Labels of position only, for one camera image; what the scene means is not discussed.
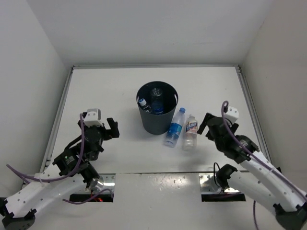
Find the orange white label bottle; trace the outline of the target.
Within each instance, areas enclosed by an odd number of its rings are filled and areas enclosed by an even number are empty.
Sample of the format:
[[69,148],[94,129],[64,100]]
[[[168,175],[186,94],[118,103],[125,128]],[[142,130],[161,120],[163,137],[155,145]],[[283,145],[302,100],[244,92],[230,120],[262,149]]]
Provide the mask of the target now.
[[190,114],[185,123],[183,150],[189,151],[197,145],[198,121],[195,116]]

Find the short blue label bottle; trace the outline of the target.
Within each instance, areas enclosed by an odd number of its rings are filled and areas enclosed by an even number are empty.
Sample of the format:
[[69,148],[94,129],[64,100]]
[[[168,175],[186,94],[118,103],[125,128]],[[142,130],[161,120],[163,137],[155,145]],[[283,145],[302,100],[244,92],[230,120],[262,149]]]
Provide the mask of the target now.
[[164,113],[163,91],[160,88],[153,88],[151,90],[151,103],[153,112],[156,115]]

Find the clear crushed plastic bottle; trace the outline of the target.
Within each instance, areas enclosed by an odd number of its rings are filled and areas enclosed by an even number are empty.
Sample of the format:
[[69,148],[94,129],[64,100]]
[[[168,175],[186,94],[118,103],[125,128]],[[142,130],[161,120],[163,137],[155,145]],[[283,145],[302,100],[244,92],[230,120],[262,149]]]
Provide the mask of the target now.
[[138,102],[142,110],[150,114],[152,113],[151,106],[147,103],[147,101],[144,98],[139,99]]

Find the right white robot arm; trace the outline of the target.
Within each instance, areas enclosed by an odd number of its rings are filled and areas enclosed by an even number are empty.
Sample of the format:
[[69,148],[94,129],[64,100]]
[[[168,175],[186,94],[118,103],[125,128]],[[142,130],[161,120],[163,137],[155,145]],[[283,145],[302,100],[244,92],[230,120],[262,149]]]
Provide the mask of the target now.
[[270,211],[285,230],[300,230],[307,223],[307,194],[289,182],[247,136],[235,135],[236,117],[218,117],[207,113],[197,131],[208,127],[207,139],[218,151],[248,170],[256,180],[244,178],[236,167],[226,164],[213,175],[220,189],[234,188]]

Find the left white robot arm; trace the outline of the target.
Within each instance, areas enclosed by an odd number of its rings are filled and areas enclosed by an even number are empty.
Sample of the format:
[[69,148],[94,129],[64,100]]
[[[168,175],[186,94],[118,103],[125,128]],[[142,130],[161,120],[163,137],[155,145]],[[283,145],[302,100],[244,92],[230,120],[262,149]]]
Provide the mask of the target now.
[[0,214],[6,230],[27,230],[44,210],[80,190],[90,192],[89,202],[105,194],[113,197],[114,189],[90,164],[103,152],[104,141],[119,138],[118,123],[108,118],[109,129],[97,119],[80,118],[81,135],[71,141],[53,162],[35,177],[18,175],[27,185],[16,194],[0,199]]

